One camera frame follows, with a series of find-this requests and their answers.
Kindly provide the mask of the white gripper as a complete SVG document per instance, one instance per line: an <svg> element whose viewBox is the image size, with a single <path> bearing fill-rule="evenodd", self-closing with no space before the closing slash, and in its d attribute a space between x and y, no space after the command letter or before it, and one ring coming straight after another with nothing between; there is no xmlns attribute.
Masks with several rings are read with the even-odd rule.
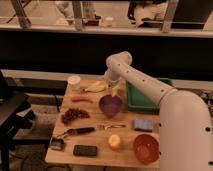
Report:
<svg viewBox="0 0 213 171"><path fill-rule="evenodd" d="M125 83L124 80L120 80L116 84L107 83L108 94L111 95L112 97L114 96L122 97L125 94L124 83Z"/></svg>

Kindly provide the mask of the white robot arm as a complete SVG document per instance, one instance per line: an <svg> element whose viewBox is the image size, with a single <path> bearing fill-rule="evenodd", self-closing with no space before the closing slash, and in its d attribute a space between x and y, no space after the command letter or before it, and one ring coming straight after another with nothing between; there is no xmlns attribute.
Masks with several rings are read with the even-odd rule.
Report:
<svg viewBox="0 0 213 171"><path fill-rule="evenodd" d="M124 51L106 59L109 85L125 79L159 106L159 171L213 171L210 112L197 94L178 90L131 67Z"/></svg>

